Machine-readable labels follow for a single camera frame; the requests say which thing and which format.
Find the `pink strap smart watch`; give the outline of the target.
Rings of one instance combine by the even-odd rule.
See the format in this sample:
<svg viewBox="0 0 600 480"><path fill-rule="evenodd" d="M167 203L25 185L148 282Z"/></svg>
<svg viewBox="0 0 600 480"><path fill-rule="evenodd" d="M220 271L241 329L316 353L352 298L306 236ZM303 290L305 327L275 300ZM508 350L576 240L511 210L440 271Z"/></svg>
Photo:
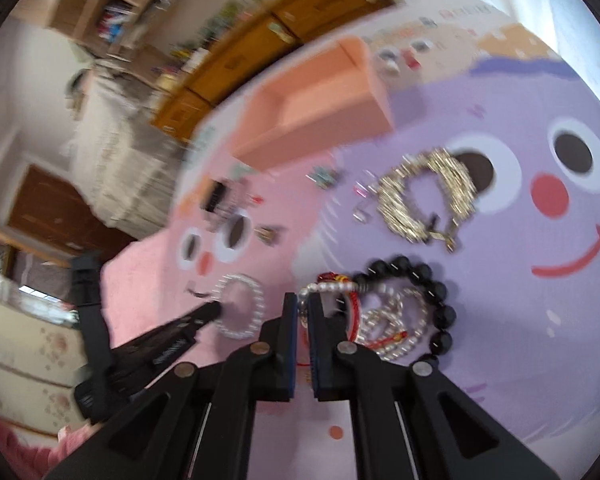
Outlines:
<svg viewBox="0 0 600 480"><path fill-rule="evenodd" d="M204 218L220 221L230 218L238 209L262 204L262 197L252 192L246 178L213 181L200 205Z"/></svg>

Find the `white lace covered furniture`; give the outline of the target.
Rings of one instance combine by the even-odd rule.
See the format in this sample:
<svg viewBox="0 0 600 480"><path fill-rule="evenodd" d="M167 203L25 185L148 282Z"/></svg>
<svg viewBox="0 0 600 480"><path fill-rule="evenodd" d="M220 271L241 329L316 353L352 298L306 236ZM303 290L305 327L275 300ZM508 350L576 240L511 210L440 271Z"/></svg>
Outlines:
<svg viewBox="0 0 600 480"><path fill-rule="evenodd" d="M142 240L166 226L184 148L150 124L156 92L103 67L67 84L69 181L108 228Z"/></svg>

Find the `grey flower brooch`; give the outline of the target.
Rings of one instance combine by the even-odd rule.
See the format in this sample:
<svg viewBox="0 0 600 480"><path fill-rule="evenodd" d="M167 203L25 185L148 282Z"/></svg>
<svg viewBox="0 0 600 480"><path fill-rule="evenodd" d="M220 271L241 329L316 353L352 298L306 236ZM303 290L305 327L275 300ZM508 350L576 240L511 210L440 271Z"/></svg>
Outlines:
<svg viewBox="0 0 600 480"><path fill-rule="evenodd" d="M282 240L284 231L283 226L265 226L264 224L254 228L254 234L266 246L278 244Z"/></svg>

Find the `pink fluffy blanket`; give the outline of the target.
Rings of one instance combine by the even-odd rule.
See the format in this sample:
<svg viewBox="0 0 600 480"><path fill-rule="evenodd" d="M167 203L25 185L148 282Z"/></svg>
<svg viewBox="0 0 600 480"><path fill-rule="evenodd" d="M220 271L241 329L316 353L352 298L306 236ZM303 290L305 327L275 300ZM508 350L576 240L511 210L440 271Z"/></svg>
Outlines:
<svg viewBox="0 0 600 480"><path fill-rule="evenodd" d="M19 479L43 479L100 428L102 424L86 424L76 430L61 430L58 443L46 448L22 444L12 428L0 419L0 452Z"/></svg>

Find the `wooden desk with drawers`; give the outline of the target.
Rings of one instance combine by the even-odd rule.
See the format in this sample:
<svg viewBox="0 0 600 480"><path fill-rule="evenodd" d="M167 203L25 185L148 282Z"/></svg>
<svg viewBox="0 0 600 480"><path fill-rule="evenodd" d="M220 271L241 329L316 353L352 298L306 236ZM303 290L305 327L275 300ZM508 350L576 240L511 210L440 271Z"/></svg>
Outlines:
<svg viewBox="0 0 600 480"><path fill-rule="evenodd" d="M150 124L186 142L197 125L240 87L294 50L396 0L273 0L211 48L178 82Z"/></svg>

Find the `teal flower earring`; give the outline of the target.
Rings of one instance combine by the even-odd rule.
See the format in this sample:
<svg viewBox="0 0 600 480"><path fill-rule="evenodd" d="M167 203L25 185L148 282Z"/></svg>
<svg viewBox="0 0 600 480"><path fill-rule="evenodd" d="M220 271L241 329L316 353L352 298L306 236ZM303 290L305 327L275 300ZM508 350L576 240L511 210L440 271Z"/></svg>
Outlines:
<svg viewBox="0 0 600 480"><path fill-rule="evenodd" d="M314 166L306 177L322 190L329 190L340 181L340 171L336 168Z"/></svg>

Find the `cartoon printed table cloth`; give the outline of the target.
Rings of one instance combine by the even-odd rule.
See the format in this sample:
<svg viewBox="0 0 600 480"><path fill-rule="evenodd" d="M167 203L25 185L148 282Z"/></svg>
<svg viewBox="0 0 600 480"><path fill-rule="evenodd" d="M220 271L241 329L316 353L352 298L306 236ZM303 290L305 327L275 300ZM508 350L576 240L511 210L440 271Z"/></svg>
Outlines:
<svg viewBox="0 0 600 480"><path fill-rule="evenodd" d="M258 171L232 134L269 79L346 37L370 48L393 129ZM366 186L407 156L456 155L475 181L458 246L391 232ZM336 168L322 190L306 175ZM262 204L209 221L213 181L246 178ZM266 246L254 228L283 226ZM456 311L442 370L564 479L600 456L600 100L544 42L479 0L422 0L307 47L235 94L199 127L169 225L105 271L114 344L177 318L221 289L225 321L187 359L221 361L257 314L325 272L362 272L404 255L445 284Z"/></svg>

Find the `peach plastic tray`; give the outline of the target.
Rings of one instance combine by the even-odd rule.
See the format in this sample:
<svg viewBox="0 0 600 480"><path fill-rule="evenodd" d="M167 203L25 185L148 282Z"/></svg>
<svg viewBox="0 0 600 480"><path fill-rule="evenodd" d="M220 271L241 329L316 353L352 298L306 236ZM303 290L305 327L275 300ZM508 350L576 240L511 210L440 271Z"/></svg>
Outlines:
<svg viewBox="0 0 600 480"><path fill-rule="evenodd" d="M257 88L232 134L232 155L266 171L392 129L370 48L350 36Z"/></svg>

